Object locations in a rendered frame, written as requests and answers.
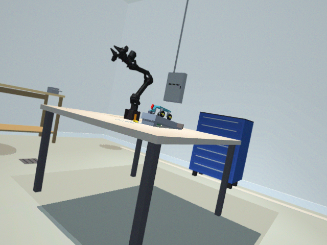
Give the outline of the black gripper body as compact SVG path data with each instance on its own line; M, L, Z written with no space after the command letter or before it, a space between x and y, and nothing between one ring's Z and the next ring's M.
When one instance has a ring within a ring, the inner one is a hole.
M125 55L126 52L128 52L128 46L125 46L121 53L116 54L116 57L112 56L111 60L114 62L118 58L121 59L122 62L125 62L128 59L127 55Z

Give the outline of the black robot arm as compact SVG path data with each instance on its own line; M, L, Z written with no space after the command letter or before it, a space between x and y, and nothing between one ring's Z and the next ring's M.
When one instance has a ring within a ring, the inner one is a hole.
M144 74L143 85L140 87L140 89L136 93L133 93L130 97L130 103L131 103L130 110L138 111L138 105L140 105L140 101L139 101L140 96L144 92L144 90L153 83L153 78L148 70L145 70L136 64L136 60L134 60L135 57L136 57L136 52L130 51L130 53L128 55L128 59L124 63L127 64L126 67L129 67L129 69L137 70ZM132 63L132 62L134 62L134 63Z

